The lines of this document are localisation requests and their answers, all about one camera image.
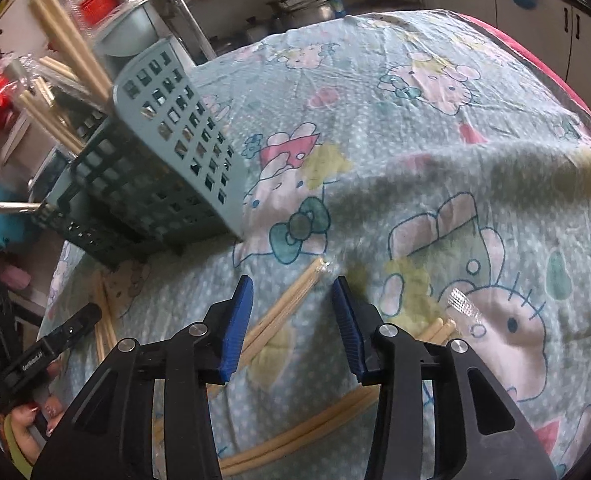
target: hello kitty tablecloth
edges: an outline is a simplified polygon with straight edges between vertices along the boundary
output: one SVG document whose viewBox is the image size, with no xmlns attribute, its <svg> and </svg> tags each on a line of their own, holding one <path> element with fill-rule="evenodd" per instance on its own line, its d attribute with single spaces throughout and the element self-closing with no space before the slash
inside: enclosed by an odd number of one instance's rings
<svg viewBox="0 0 591 480">
<path fill-rule="evenodd" d="M 255 283 L 252 326 L 318 254 L 414 334 L 456 286 L 483 315 L 464 337 L 563 474 L 591 441 L 591 114 L 577 96 L 510 38 L 446 11 L 292 30 L 191 77 L 248 160 L 245 241 L 214 238 L 103 271 L 122 307 L 118 336 L 172 336 L 229 298 L 241 274 Z M 87 301 L 95 267 L 64 248 L 43 333 Z M 330 281 L 211 400 L 220 457 L 355 388 Z M 65 401 L 96 365 L 91 342 L 72 352 Z M 241 476 L 362 479 L 374 418 L 375 408 Z"/>
</svg>

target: metal bolt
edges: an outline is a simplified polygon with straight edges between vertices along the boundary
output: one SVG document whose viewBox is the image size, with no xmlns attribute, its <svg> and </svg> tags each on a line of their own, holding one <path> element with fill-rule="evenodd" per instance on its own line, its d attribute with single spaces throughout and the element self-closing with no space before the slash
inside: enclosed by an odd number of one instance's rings
<svg viewBox="0 0 591 480">
<path fill-rule="evenodd" d="M 451 348 L 454 352 L 463 354 L 469 349 L 469 345 L 467 345 L 466 341 L 462 341 L 461 339 L 454 339 L 453 341 L 451 341 Z"/>
<path fill-rule="evenodd" d="M 123 339 L 118 343 L 118 350 L 121 352 L 130 352 L 136 347 L 136 342 L 133 339 Z"/>
<path fill-rule="evenodd" d="M 205 335 L 207 333 L 207 330 L 207 325 L 205 325 L 204 323 L 194 323 L 189 327 L 189 333 L 196 337 Z"/>
<path fill-rule="evenodd" d="M 398 334 L 398 327 L 396 325 L 384 324 L 380 325 L 380 333 L 384 337 L 395 337 Z"/>
</svg>

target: red bowl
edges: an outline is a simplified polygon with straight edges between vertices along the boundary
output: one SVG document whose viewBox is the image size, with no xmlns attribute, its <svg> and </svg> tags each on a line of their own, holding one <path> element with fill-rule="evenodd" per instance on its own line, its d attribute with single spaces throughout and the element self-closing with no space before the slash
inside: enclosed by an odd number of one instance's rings
<svg viewBox="0 0 591 480">
<path fill-rule="evenodd" d="M 83 0 L 80 3 L 80 12 L 87 25 L 93 27 L 119 4 L 119 0 Z"/>
</svg>

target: cartoon eye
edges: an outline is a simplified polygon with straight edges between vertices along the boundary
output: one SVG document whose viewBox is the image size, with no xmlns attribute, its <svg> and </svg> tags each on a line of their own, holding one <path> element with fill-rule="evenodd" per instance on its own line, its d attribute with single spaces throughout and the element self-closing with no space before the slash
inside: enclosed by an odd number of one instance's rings
<svg viewBox="0 0 591 480">
<path fill-rule="evenodd" d="M 470 259 L 466 263 L 466 272 L 472 276 L 475 276 L 478 272 L 480 272 L 480 262 L 475 258 Z"/>
<path fill-rule="evenodd" d="M 483 324 L 476 323 L 469 331 L 473 337 L 479 339 L 480 337 L 484 337 L 486 335 L 487 328 Z"/>
<path fill-rule="evenodd" d="M 515 317 L 510 317 L 509 318 L 509 320 L 507 321 L 507 329 L 512 334 L 514 334 L 515 332 L 517 332 L 517 319 L 515 319 Z"/>
</svg>

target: blue gripper pad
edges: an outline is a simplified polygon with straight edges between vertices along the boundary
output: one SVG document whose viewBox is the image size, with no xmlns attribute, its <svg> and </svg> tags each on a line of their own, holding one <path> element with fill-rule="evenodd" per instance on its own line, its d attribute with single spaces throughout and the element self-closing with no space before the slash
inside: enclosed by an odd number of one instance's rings
<svg viewBox="0 0 591 480">
<path fill-rule="evenodd" d="M 220 361 L 220 377 L 226 383 L 231 374 L 238 368 L 242 343 L 249 326 L 249 317 L 253 306 L 253 281 L 249 276 L 243 276 L 238 282 L 234 296 L 234 313 L 222 341 L 222 359 Z"/>
<path fill-rule="evenodd" d="M 343 282 L 340 281 L 341 278 L 342 276 L 333 282 L 331 301 L 333 303 L 336 321 L 338 322 L 339 334 L 344 345 L 344 351 L 347 354 L 347 361 L 349 361 L 349 368 L 357 377 L 357 381 L 361 383 L 367 372 L 365 346 L 357 328 L 355 315 L 342 288 Z"/>
</svg>

